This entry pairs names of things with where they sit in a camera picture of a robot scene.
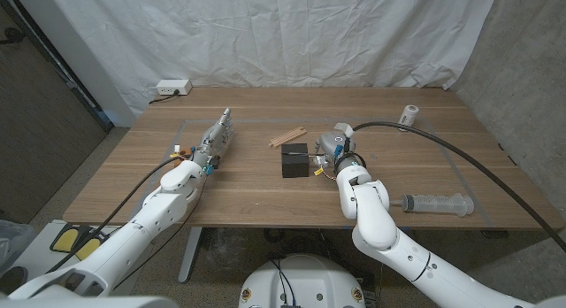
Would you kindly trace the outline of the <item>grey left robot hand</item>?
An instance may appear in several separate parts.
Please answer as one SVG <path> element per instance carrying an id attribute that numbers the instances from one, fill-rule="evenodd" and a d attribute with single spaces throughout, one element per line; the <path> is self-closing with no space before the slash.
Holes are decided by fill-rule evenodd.
<path id="1" fill-rule="evenodd" d="M 192 161 L 204 169 L 217 169 L 232 133 L 231 109 L 226 108 L 218 121 L 204 132 L 201 143 L 192 154 Z"/>

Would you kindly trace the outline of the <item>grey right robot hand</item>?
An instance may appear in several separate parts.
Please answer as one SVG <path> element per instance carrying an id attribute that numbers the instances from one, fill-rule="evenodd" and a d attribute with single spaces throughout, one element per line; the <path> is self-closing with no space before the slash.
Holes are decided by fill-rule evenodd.
<path id="1" fill-rule="evenodd" d="M 338 162 L 343 155 L 346 136 L 341 131 L 334 131 L 321 134 L 314 144 L 314 155 L 312 162 L 315 166 L 327 168 L 330 166 L 338 170 L 346 167 L 353 161 L 352 158 L 345 158 Z"/>

